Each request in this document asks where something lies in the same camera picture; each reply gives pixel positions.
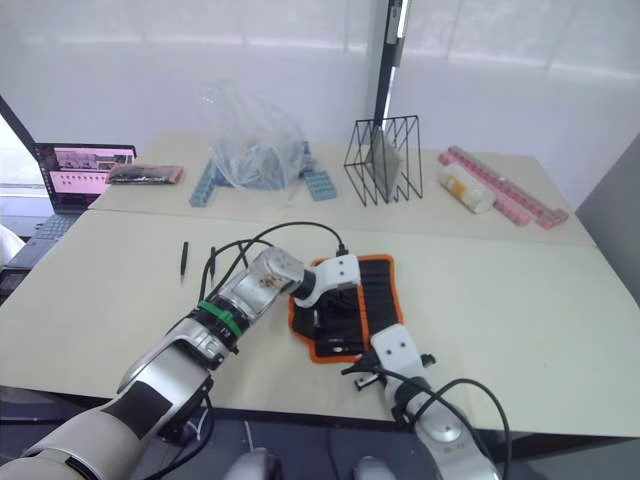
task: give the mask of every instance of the plastic bag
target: plastic bag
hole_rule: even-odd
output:
[[[207,88],[204,102],[211,160],[230,185],[282,190],[294,183],[303,169],[304,137],[290,116],[226,81]]]

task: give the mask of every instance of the white table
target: white table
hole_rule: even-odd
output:
[[[312,144],[312,155],[326,169],[338,197],[314,202],[304,184],[289,202],[282,192],[217,188],[205,208],[193,208],[189,198],[207,164],[205,138],[189,131],[168,131],[140,155],[138,163],[183,165],[184,178],[173,186],[111,186],[91,208],[224,220],[280,223],[314,220],[335,228],[428,234],[564,245],[594,245],[580,221],[571,218],[561,228],[545,230],[530,224],[518,228],[497,211],[473,215],[436,182],[438,152],[423,150],[425,194],[409,202],[363,207],[342,165],[347,145]],[[553,208],[570,211],[540,164],[532,157],[480,154],[479,157]]]
[[[0,384],[113,395],[127,367],[195,305],[210,247],[267,226],[86,213],[0,307]],[[640,311],[595,247],[340,233],[354,253],[395,257],[406,325],[437,358],[438,384],[482,381],[514,430],[640,436]],[[335,250],[330,235],[312,228],[270,239],[306,262]],[[341,365],[309,360],[288,331],[284,298],[239,347],[215,372],[217,406],[390,418],[380,388],[359,393]],[[478,427],[501,428],[481,393],[462,388],[452,400]]]

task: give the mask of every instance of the green cable tie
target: green cable tie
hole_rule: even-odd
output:
[[[231,313],[229,310],[222,310],[221,308],[216,307],[212,303],[209,303],[205,300],[198,303],[198,307],[219,318],[222,323],[229,327],[229,330],[233,332],[236,338],[240,338],[242,336],[242,330],[240,330],[240,327],[233,319],[233,313]]]

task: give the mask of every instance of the white wall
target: white wall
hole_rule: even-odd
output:
[[[378,3],[3,0],[0,93],[36,141],[142,150],[162,129],[201,129],[199,92],[230,78],[309,139],[348,141],[373,109]]]
[[[390,114],[535,156],[575,208],[640,131],[640,2],[415,0]]]

